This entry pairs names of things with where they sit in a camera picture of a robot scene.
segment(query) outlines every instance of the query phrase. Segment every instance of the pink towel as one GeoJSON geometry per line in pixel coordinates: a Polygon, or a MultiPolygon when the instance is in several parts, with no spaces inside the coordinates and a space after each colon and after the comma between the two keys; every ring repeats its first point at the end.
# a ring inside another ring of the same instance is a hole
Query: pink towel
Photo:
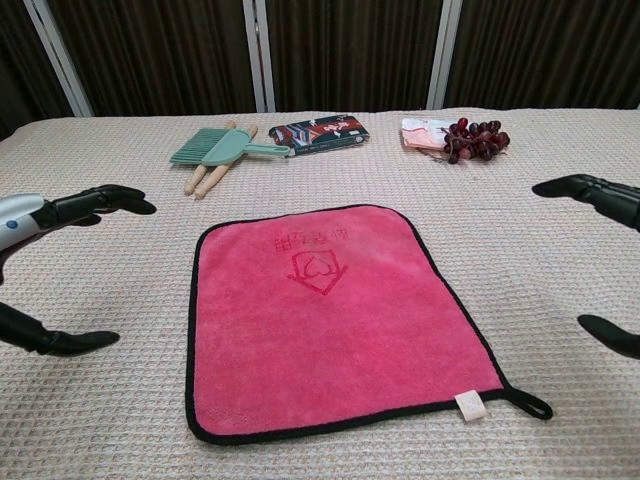
{"type": "Polygon", "coordinates": [[[456,408],[476,390],[538,418],[394,210],[357,205],[230,222],[197,246],[186,408],[238,444],[456,408]]]}

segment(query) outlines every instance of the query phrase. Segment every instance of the black robotic finger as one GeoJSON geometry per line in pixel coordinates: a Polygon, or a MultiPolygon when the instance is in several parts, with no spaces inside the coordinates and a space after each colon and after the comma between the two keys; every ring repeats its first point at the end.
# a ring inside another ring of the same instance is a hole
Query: black robotic finger
{"type": "Polygon", "coordinates": [[[107,331],[81,333],[79,335],[57,331],[51,333],[52,340],[47,345],[37,349],[40,355],[75,357],[108,347],[120,340],[120,335],[107,331]]]}
{"type": "Polygon", "coordinates": [[[107,200],[105,207],[110,211],[122,209],[139,215],[150,215],[156,212],[156,207],[144,200],[145,194],[140,190],[121,185],[103,185],[96,190],[104,195],[107,200]]]}
{"type": "Polygon", "coordinates": [[[69,357],[93,352],[119,339],[117,333],[108,331],[80,335],[50,331],[39,320],[0,302],[0,340],[28,352],[69,357]]]}
{"type": "Polygon", "coordinates": [[[586,188],[593,185],[595,177],[585,174],[567,175],[534,185],[533,193],[541,197],[558,198],[580,196],[586,188]]]}
{"type": "Polygon", "coordinates": [[[97,225],[101,220],[102,217],[100,217],[100,215],[92,214],[78,220],[77,222],[73,222],[71,225],[75,225],[76,227],[90,227],[92,225],[97,225]]]}
{"type": "Polygon", "coordinates": [[[640,359],[640,335],[629,333],[596,315],[580,315],[578,323],[595,339],[614,352],[640,359]]]}

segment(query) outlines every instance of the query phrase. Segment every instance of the brown curtain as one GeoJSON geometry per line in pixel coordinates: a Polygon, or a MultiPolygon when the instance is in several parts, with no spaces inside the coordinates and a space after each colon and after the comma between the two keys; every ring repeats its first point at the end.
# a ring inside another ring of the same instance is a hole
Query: brown curtain
{"type": "Polygon", "coordinates": [[[268,0],[279,111],[425,108],[442,0],[268,0]]]}
{"type": "Polygon", "coordinates": [[[95,115],[253,112],[241,0],[49,0],[95,115]]]}
{"type": "Polygon", "coordinates": [[[37,120],[73,115],[22,0],[0,2],[0,140],[37,120]]]}
{"type": "Polygon", "coordinates": [[[465,0],[445,107],[636,108],[638,0],[465,0]]]}

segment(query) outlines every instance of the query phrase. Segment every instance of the bed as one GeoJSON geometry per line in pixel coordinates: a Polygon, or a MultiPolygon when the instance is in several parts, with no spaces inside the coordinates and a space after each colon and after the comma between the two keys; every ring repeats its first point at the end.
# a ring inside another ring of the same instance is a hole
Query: bed
{"type": "Polygon", "coordinates": [[[640,364],[576,322],[640,331],[640,237],[587,205],[534,195],[572,173],[640,185],[640,112],[452,109],[355,113],[363,146],[238,162],[201,201],[169,157],[201,127],[274,125],[327,112],[67,118],[0,143],[0,196],[143,190],[151,217],[116,212],[66,228],[7,262],[0,297],[69,332],[118,332],[88,356],[0,344],[3,478],[638,478],[640,364]],[[448,165],[402,146],[402,118],[499,119],[508,155],[448,165]],[[506,401],[465,423],[443,411],[272,443],[204,443],[185,419],[191,269],[199,236],[232,220],[351,204],[409,218],[507,377],[554,409],[506,401]]]}

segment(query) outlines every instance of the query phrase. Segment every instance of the book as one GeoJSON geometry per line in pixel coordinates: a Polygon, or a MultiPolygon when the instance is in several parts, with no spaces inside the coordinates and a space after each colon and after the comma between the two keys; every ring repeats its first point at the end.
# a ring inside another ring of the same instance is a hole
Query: book
{"type": "Polygon", "coordinates": [[[291,148],[289,156],[364,145],[369,140],[369,132],[351,115],[279,125],[269,130],[269,136],[276,145],[291,148]]]}

